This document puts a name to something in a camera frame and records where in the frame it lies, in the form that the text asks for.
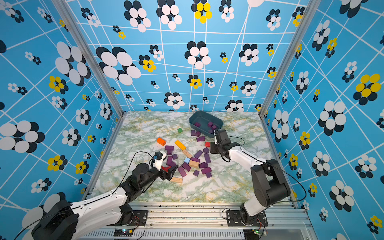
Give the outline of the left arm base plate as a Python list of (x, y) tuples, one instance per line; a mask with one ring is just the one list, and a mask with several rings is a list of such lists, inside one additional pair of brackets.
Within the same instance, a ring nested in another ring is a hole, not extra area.
[(124, 214), (122, 218), (116, 223), (110, 226), (145, 226), (148, 219), (147, 210), (132, 210), (129, 214)]

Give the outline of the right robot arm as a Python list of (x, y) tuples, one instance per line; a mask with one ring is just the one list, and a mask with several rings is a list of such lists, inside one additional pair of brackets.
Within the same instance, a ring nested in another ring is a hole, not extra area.
[(235, 162), (249, 171), (254, 195), (241, 205), (241, 221), (252, 225), (270, 206), (290, 196), (291, 190), (278, 161), (264, 160), (242, 150), (239, 143), (230, 140), (211, 142), (211, 153), (221, 155), (227, 162)]

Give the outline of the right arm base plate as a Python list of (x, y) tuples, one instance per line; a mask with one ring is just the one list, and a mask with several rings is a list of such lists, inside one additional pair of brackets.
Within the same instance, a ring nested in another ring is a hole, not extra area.
[(265, 211), (249, 216), (245, 210), (227, 210), (225, 219), (229, 227), (267, 227), (269, 225)]

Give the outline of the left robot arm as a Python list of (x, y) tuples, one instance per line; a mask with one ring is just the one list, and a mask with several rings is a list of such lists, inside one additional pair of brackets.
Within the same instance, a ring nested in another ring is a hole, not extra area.
[(59, 201), (47, 216), (35, 223), (32, 238), (76, 240), (108, 225), (139, 225), (130, 203), (145, 193), (155, 180), (170, 181), (173, 178), (179, 166), (172, 163), (167, 170), (163, 169), (166, 157), (163, 152), (156, 152), (149, 164), (138, 164), (112, 191), (80, 202)]

